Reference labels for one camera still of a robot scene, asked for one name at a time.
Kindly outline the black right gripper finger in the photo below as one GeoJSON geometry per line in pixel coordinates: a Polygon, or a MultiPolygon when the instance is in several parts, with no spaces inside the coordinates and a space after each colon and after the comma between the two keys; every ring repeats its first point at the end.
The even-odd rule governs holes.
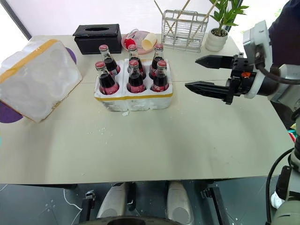
{"type": "Polygon", "coordinates": [[[215,85],[212,82],[196,81],[185,83],[185,87],[198,95],[221,99],[227,105],[233,102],[233,92],[226,86],[215,85]]]}
{"type": "Polygon", "coordinates": [[[231,69],[233,66],[233,56],[207,55],[195,60],[195,63],[212,69],[231,69]]]}

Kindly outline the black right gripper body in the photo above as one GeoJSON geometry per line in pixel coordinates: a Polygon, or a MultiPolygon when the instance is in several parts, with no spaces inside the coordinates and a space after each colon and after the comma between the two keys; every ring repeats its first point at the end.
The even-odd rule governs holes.
{"type": "Polygon", "coordinates": [[[254,82],[256,72],[254,66],[250,65],[243,53],[233,56],[232,71],[230,78],[226,82],[226,87],[232,91],[234,96],[247,94],[254,82]]]}

